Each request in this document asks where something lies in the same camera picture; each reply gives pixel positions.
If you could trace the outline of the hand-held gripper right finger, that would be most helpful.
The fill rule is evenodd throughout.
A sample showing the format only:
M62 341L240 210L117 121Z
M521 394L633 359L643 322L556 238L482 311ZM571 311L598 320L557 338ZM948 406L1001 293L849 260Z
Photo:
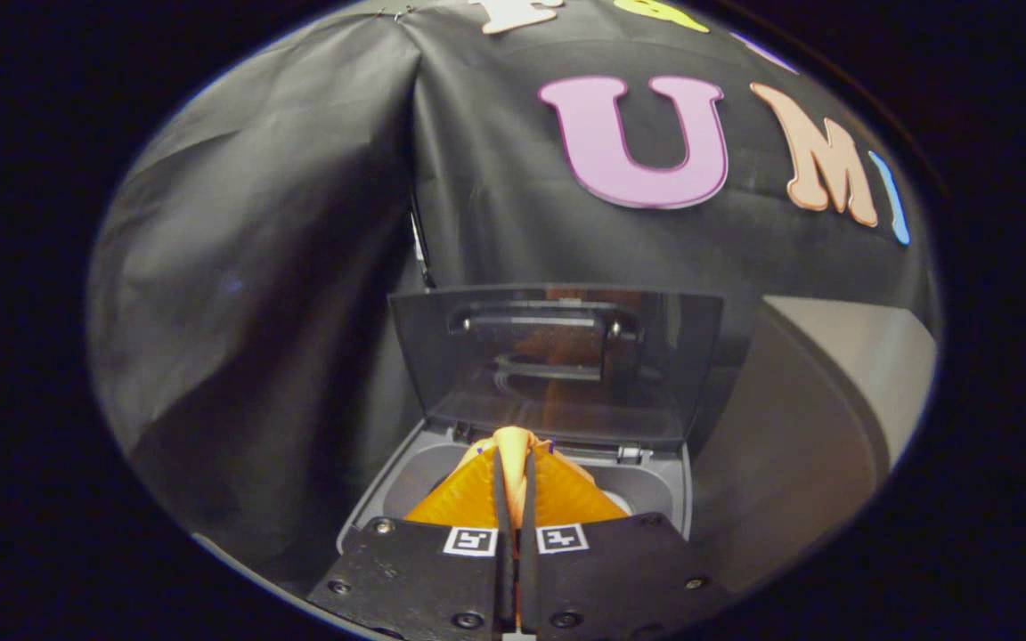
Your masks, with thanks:
M517 623L537 640L660 640L733 604L700 548L667 515L559 516L581 475L550 447L526 456Z

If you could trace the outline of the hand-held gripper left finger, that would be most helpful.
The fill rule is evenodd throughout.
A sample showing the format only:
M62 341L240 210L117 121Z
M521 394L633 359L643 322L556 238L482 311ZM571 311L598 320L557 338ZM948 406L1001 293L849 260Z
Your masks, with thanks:
M338 548L308 600L364 636L497 640L516 623L516 529L494 447L400 447Z

